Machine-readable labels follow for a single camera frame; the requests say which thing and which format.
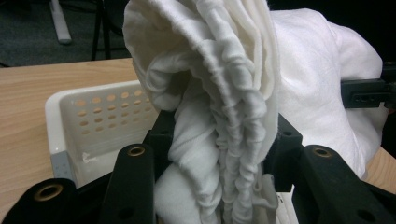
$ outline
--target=gray carpet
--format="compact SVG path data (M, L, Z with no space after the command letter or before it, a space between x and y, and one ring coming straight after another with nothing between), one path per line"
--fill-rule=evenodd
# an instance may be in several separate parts
M73 40L70 45L58 42L49 1L30 0L29 10L7 1L0 5L0 67L91 60L95 4L88 0L60 2ZM111 48L123 48L122 36L111 33L110 45ZM99 48L103 48L102 34ZM112 59L129 57L131 55L126 49L111 51ZM98 51L96 60L104 58L105 53Z

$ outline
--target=white fabric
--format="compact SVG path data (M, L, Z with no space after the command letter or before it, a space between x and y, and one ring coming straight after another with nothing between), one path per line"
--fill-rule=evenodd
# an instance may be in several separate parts
M379 147L386 109L345 111L340 81L378 77L381 60L315 11L270 12L262 0L134 0L123 32L151 102L176 110L173 164L155 187L167 224L297 222L289 194L278 195L272 217L271 190L260 184L268 184L259 163L278 112L304 145L337 150L358 176Z

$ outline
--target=plastic basket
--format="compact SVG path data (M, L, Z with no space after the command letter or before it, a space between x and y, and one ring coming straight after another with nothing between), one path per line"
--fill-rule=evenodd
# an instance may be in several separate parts
M139 81L53 94L46 120L54 177L81 187L108 174L118 152L141 143L157 117Z

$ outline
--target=black clamp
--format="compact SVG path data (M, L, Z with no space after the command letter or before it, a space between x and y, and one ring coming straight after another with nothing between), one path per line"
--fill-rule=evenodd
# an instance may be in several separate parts
M384 106L396 109L396 63L385 63L381 78L345 80L341 82L344 108Z

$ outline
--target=wooden tabletop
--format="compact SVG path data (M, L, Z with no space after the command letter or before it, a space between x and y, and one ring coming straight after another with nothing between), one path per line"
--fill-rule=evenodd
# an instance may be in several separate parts
M135 80L131 59L0 69L0 220L52 178L44 105L58 91ZM380 150L367 181L396 193L396 160Z

